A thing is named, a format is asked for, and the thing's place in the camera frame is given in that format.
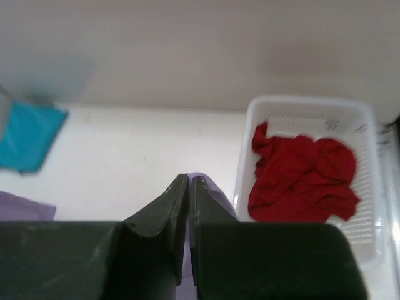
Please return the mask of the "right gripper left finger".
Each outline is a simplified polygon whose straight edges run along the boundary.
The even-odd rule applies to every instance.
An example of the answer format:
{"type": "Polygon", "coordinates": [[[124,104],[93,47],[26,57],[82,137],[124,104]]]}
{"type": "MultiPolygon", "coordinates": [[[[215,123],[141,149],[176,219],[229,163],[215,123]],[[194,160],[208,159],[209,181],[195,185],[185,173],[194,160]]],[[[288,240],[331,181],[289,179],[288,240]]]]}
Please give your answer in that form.
{"type": "Polygon", "coordinates": [[[147,206],[122,223],[130,233],[151,245],[146,254],[166,255],[176,285],[183,273],[186,219],[188,215],[188,175],[178,174],[167,189],[147,206]]]}

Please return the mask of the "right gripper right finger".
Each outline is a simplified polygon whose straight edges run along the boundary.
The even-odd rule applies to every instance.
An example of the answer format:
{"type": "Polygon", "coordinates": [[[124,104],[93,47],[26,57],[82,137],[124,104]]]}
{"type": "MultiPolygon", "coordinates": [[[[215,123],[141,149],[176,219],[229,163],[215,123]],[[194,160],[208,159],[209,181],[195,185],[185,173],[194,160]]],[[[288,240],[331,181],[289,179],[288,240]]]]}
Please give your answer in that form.
{"type": "Polygon", "coordinates": [[[191,179],[189,190],[189,244],[194,285],[199,283],[199,234],[201,225],[237,223],[236,213],[224,193],[205,176],[191,179]]]}

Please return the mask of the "red t shirt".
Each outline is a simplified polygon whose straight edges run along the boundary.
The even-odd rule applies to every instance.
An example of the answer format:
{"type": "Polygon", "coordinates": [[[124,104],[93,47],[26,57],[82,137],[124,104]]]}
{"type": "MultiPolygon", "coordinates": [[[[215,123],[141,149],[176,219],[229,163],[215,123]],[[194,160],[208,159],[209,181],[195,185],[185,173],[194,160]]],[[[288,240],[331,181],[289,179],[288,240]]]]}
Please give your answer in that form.
{"type": "Polygon", "coordinates": [[[249,216],[282,223],[325,223],[332,215],[350,220],[360,201],[351,189],[353,151],[331,138],[268,136],[267,130],[267,122],[257,125],[252,139],[259,160],[249,216]]]}

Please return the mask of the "purple t shirt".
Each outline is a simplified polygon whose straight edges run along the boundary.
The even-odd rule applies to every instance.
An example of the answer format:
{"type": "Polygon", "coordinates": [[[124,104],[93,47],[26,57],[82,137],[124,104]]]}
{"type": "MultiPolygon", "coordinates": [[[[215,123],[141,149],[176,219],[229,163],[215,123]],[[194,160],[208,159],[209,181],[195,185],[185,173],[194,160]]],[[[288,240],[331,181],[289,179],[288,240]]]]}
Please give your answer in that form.
{"type": "Polygon", "coordinates": [[[194,190],[217,219],[235,220],[207,175],[180,174],[123,221],[55,221],[55,207],[1,193],[2,299],[174,299],[196,296],[189,252],[194,190]]]}

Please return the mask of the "teal t shirt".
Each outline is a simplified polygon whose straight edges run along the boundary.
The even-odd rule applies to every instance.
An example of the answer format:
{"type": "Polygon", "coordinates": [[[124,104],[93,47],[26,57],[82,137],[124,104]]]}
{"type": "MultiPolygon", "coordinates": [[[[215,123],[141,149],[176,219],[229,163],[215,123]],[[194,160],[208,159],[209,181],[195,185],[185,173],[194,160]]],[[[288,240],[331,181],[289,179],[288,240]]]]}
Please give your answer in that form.
{"type": "Polygon", "coordinates": [[[68,116],[54,106],[14,102],[1,138],[1,167],[39,171],[68,116]]]}

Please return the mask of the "white plastic basket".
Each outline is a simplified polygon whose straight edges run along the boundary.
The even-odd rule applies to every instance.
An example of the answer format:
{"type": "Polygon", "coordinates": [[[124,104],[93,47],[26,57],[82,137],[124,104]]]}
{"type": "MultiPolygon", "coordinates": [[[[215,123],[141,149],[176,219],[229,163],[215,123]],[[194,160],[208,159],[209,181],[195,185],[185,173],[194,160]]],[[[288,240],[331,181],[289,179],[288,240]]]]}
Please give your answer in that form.
{"type": "Polygon", "coordinates": [[[329,97],[260,96],[248,106],[236,177],[233,207],[239,220],[251,222],[248,196],[255,182],[256,154],[251,149],[255,128],[269,123],[269,133],[284,137],[306,134],[336,138],[355,153],[357,166],[351,188],[360,198],[348,221],[336,216],[362,270],[378,267],[384,259],[384,199],[374,111],[366,103],[329,97]]]}

